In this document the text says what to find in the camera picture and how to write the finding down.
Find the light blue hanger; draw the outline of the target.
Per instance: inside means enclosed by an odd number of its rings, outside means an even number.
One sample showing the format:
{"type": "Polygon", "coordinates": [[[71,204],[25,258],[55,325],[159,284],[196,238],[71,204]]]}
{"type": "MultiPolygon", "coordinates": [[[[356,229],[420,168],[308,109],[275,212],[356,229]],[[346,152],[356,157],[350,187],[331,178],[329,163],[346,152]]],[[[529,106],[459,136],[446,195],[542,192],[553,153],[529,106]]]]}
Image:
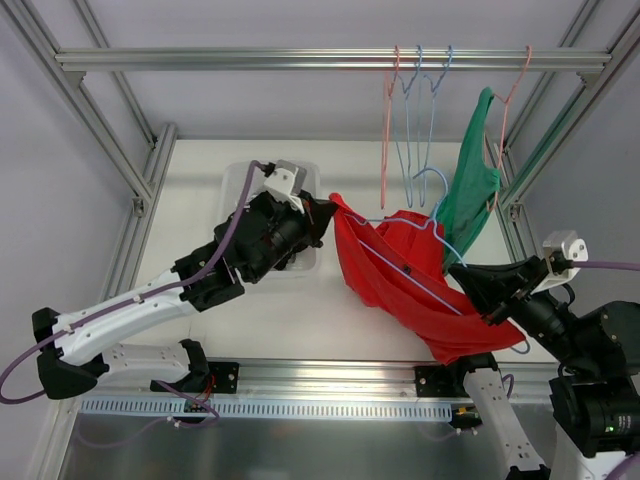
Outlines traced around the light blue hanger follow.
{"type": "Polygon", "coordinates": [[[406,203],[409,209],[413,207],[413,203],[414,203],[414,185],[413,185],[413,176],[412,176],[412,164],[413,164],[414,155],[412,154],[412,147],[411,147],[412,131],[411,131],[410,96],[411,96],[411,89],[412,89],[413,83],[420,74],[422,59],[423,59],[423,47],[421,45],[417,45],[416,52],[418,54],[418,60],[414,63],[414,72],[411,78],[408,81],[405,81],[400,74],[396,75],[397,80],[399,80],[401,84],[401,90],[402,90],[402,95],[404,100],[403,112],[404,112],[404,142],[405,142],[405,150],[406,150],[405,157],[401,153],[395,121],[394,120],[391,121],[399,165],[402,173],[406,203]]]}

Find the blue hanger with black top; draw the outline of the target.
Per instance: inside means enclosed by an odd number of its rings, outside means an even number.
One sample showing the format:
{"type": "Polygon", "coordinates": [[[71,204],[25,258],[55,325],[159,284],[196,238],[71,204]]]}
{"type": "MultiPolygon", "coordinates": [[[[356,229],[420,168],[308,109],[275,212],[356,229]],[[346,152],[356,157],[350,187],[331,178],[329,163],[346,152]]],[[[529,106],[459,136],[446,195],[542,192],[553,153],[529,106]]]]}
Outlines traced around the blue hanger with black top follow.
{"type": "Polygon", "coordinates": [[[423,162],[423,165],[420,167],[418,173],[416,174],[416,177],[420,181],[420,183],[419,183],[419,205],[421,207],[424,207],[425,204],[426,204],[426,196],[427,196],[426,175],[427,175],[427,168],[429,167],[429,161],[430,161],[430,155],[431,155],[433,132],[434,132],[434,126],[435,126],[436,112],[437,112],[438,92],[439,92],[441,83],[443,82],[444,78],[446,77],[447,73],[449,72],[449,69],[451,68],[453,55],[454,55],[454,48],[453,48],[452,45],[449,45],[448,48],[447,48],[446,62],[443,64],[443,68],[442,68],[442,71],[440,72],[439,76],[437,78],[435,78],[433,75],[431,75],[429,73],[425,73],[423,75],[423,78],[426,79],[429,82],[429,92],[430,92],[431,106],[430,106],[430,117],[429,117],[429,124],[428,124],[428,136],[427,136],[426,151],[425,151],[425,155],[424,155],[424,162],[423,162]]]}

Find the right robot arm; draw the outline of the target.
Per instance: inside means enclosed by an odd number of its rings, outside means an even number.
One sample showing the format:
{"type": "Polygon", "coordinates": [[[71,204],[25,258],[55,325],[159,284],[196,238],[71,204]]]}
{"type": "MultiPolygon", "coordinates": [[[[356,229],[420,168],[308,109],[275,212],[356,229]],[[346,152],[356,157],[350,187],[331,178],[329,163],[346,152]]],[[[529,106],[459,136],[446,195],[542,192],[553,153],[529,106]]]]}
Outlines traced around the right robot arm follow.
{"type": "Polygon", "coordinates": [[[449,272],[490,325],[514,320],[559,363],[550,382],[554,418],[587,460],[620,452],[606,473],[620,479],[639,459],[639,306],[613,301],[582,316],[543,289],[550,275],[573,263],[532,257],[501,266],[449,272]]]}

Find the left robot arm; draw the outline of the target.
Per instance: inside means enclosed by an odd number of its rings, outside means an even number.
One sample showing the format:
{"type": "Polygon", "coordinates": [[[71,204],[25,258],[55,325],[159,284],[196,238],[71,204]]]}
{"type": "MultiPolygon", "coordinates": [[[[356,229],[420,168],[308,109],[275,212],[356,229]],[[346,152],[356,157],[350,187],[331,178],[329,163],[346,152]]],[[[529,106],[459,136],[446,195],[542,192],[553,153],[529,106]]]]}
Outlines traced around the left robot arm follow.
{"type": "Polygon", "coordinates": [[[163,322],[205,312],[234,300],[296,254],[322,246],[338,206],[306,191],[302,207],[263,191],[214,230],[211,242],[175,261],[145,286],[81,312],[43,308],[32,315],[40,353],[37,372],[52,400],[80,396],[109,380],[147,380],[153,391],[205,389],[211,370],[201,344],[125,344],[163,322]]]}

